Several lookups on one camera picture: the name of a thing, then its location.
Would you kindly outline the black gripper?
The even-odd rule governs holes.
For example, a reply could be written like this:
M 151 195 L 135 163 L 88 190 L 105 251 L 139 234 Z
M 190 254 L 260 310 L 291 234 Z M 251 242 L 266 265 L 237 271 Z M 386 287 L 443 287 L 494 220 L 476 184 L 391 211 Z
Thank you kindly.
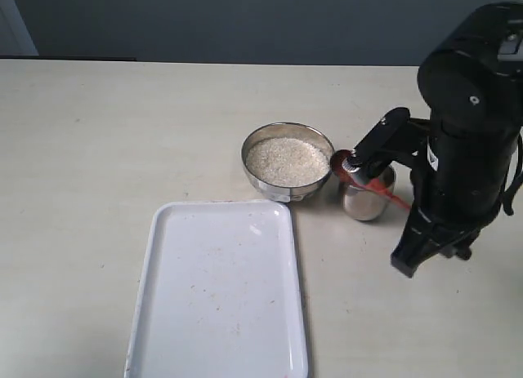
M 346 157 L 349 167 L 381 173 L 392 162 L 410 168 L 414 201 L 391 265 L 412 278 L 436 254 L 468 258 L 481 230 L 499 213 L 520 127 L 471 132 L 446 122 L 387 112 Z

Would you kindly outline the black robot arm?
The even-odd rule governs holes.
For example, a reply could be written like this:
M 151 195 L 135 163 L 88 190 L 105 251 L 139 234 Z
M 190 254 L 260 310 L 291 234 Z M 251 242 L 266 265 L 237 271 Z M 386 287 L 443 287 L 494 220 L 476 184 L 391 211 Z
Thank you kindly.
M 512 215 L 522 185 L 522 6 L 472 12 L 418 68 L 430 110 L 386 113 L 353 149 L 331 159 L 334 173 L 378 190 L 393 162 L 410 170 L 413 202 L 391 264 L 412 277 L 436 255 L 468 260 L 481 230 Z

